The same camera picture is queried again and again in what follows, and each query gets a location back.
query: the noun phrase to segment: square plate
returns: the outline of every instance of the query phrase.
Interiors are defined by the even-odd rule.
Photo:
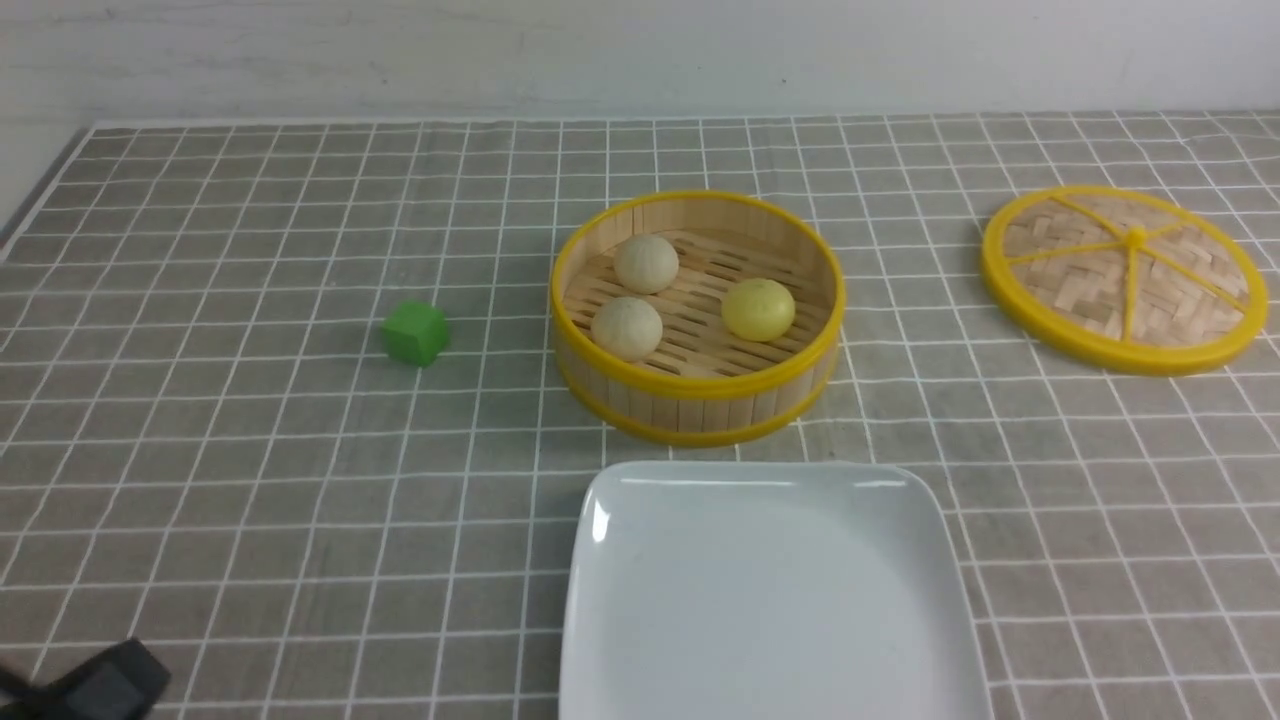
[[[942,512],[896,468],[607,468],[563,642],[562,720],[992,717]]]

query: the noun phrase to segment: bamboo steamer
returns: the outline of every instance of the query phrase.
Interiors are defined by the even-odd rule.
[[[604,302],[634,295],[618,283],[613,252],[636,234],[671,241],[680,273],[644,296],[662,315],[660,345],[623,363],[589,328]],[[749,278],[774,279],[795,297],[783,337],[744,341],[721,320],[724,293]],[[768,434],[818,398],[840,351],[845,286],[827,243],[785,210],[726,192],[668,192],[605,210],[573,233],[556,259],[550,306],[557,365],[593,413],[655,442],[717,446]]]

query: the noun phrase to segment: yellow rim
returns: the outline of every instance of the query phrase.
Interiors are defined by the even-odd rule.
[[[1174,215],[1179,219],[1178,224],[1194,225],[1201,232],[1217,241],[1226,249],[1231,259],[1235,260],[1235,264],[1239,265],[1248,284],[1248,306],[1239,306],[1239,304],[1235,304],[1234,299],[1231,299],[1233,304],[1235,304],[1244,313],[1244,318],[1235,328],[1231,329],[1231,332],[1210,343],[1181,348],[1155,347],[1134,345],[1128,341],[1132,306],[1137,293],[1137,283],[1132,279],[1126,279],[1125,287],[1128,300],[1125,304],[1124,323],[1125,340],[1111,340],[1085,331],[1042,305],[1025,287],[1023,287],[1020,282],[1018,282],[1011,269],[1011,265],[1028,259],[1011,259],[1005,256],[1005,228],[1009,227],[1010,220],[1016,218],[1024,210],[1037,202],[1055,200],[1075,209],[1076,211],[1092,217],[1116,238],[1115,243],[1076,246],[1037,254],[1034,258],[1073,251],[1087,252],[1105,247],[1123,247],[1123,234],[1106,219],[1096,217],[1092,211],[1080,208],[1078,204],[1065,197],[1070,195],[1105,195],[1143,202]],[[1158,228],[1152,231],[1152,234],[1158,234],[1166,229],[1171,228]],[[1137,252],[1147,252],[1148,255],[1157,256],[1157,259],[1169,264],[1174,270],[1184,274],[1189,273],[1189,270],[1184,269],[1181,265],[1171,263],[1169,259],[1160,256],[1155,251],[1147,250],[1130,249],[1128,252],[1130,263],[1129,266],[1133,266]],[[1014,200],[1009,205],[1005,205],[998,213],[996,213],[996,217],[991,219],[991,223],[987,224],[987,232],[983,236],[982,243],[982,272],[987,281],[987,287],[995,296],[996,302],[998,302],[1015,322],[1025,327],[1028,332],[1062,352],[1074,355],[1097,365],[1102,365],[1103,368],[1111,368],[1126,373],[1139,373],[1147,375],[1180,375],[1217,368],[1248,347],[1253,338],[1257,337],[1258,332],[1262,331],[1262,327],[1267,320],[1267,290],[1266,284],[1262,282],[1262,275],[1258,273],[1257,268],[1254,268],[1253,260],[1251,260],[1244,250],[1242,250],[1240,246],[1238,246],[1230,237],[1194,213],[1188,213],[1187,210],[1183,210],[1170,202],[1165,202],[1158,197],[1128,190],[1117,190],[1114,187],[1056,187],[1025,195]],[[1126,275],[1133,278],[1134,273],[1126,273]],[[1211,291],[1221,295],[1220,290],[1207,284],[1206,287],[1210,287]]]
[[[724,445],[735,445],[739,442],[750,442],[753,439],[759,439],[774,430],[782,429],[788,425],[791,420],[795,420],[800,415],[804,415],[814,402],[818,401],[818,396],[822,395],[823,388],[827,387],[827,380],[831,379],[832,373],[836,369],[836,364],[832,363],[831,370],[827,372],[827,377],[823,378],[822,383],[814,388],[799,405],[796,405],[790,413],[783,413],[769,418],[764,423],[755,425],[749,425],[746,428],[740,428],[736,430],[721,430],[714,433],[681,433],[675,430],[663,430],[660,428],[654,428],[652,425],[645,425],[627,418],[626,415],[620,415],[609,407],[600,405],[590,393],[584,391],[577,386],[570,374],[564,372],[564,366],[557,359],[557,365],[559,365],[561,375],[564,378],[564,384],[568,386],[568,391],[573,393],[573,397],[579,402],[586,406],[588,410],[595,413],[605,423],[618,428],[620,430],[636,436],[639,438],[648,439],[650,442],[657,442],[659,445],[675,445],[680,447],[719,447]]]
[[[590,338],[582,334],[582,331],[577,329],[577,325],[570,322],[568,313],[564,310],[564,304],[556,293],[556,288],[559,287],[561,284],[559,283],[561,275],[564,273],[566,258],[568,256],[570,250],[572,250],[575,245],[581,242],[582,238],[586,236],[586,233],[591,231],[591,228],[607,220],[608,218],[618,213],[622,213],[623,210],[635,208],[636,205],[645,205],[659,200],[709,199],[709,197],[741,202],[744,205],[759,208],[767,213],[777,215],[787,220],[787,223],[795,225],[801,232],[804,232],[804,234],[814,245],[818,246],[819,252],[822,252],[823,258],[827,260],[829,270],[835,274],[833,279],[836,284],[836,301],[833,302],[831,318],[827,319],[827,324],[822,328],[822,332],[818,333],[818,337],[815,337],[813,342],[809,343],[808,347],[805,347],[800,352],[796,352],[794,356],[783,360],[782,363],[773,365],[772,368],[767,368],[764,370],[759,370],[746,375],[740,375],[736,378],[710,378],[710,379],[663,375],[653,370],[636,368],[635,365],[623,363],[622,360],[618,360],[617,357],[596,347],[596,345],[591,342]],[[699,400],[728,398],[728,397],[742,397],[748,395],[755,395],[756,392],[760,392],[763,389],[768,389],[771,387],[777,387],[782,383],[786,383],[791,378],[795,378],[796,375],[800,375],[801,373],[812,368],[813,364],[817,363],[819,357],[822,357],[822,354],[826,352],[832,343],[838,341],[840,324],[845,314],[845,278],[840,270],[840,261],[836,259],[836,254],[831,251],[831,247],[827,246],[827,242],[823,241],[822,237],[812,228],[809,228],[809,225],[806,225],[803,220],[800,220],[799,218],[796,218],[795,215],[787,213],[781,208],[776,208],[773,205],[769,205],[768,202],[763,202],[754,197],[746,197],[744,195],[737,195],[732,192],[718,192],[713,190],[659,192],[657,195],[646,195],[643,197],[636,197],[635,200],[630,200],[621,205],[609,208],[604,213],[600,213],[599,215],[593,218],[591,222],[579,228],[579,231],[575,232],[568,238],[568,242],[564,245],[564,247],[561,250],[559,255],[556,259],[556,266],[552,269],[550,301],[552,301],[552,319],[556,323],[556,329],[559,332],[561,337],[564,338],[564,341],[568,342],[573,347],[573,350],[576,350],[580,355],[582,355],[588,363],[590,363],[595,368],[599,368],[600,372],[603,372],[605,375],[621,383],[628,384],[631,387],[636,387],[646,392],[664,395],[668,397],[699,398]],[[598,406],[595,406],[594,404],[588,402],[588,405],[591,405],[593,409],[596,409],[596,414],[602,416],[605,415],[605,413],[599,411]],[[621,423],[616,423],[613,419],[608,420],[614,425],[622,427]]]

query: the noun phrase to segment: bamboo steamer lid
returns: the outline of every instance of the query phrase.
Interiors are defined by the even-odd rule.
[[[1266,288],[1249,256],[1202,218],[1139,192],[1023,196],[987,225],[982,268],[1028,332],[1123,372],[1216,368],[1266,323]]]

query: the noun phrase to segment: green block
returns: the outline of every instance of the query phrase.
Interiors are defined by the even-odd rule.
[[[444,320],[444,313],[426,302],[401,302],[383,320],[383,346],[392,359],[426,368],[449,346],[449,325]]]

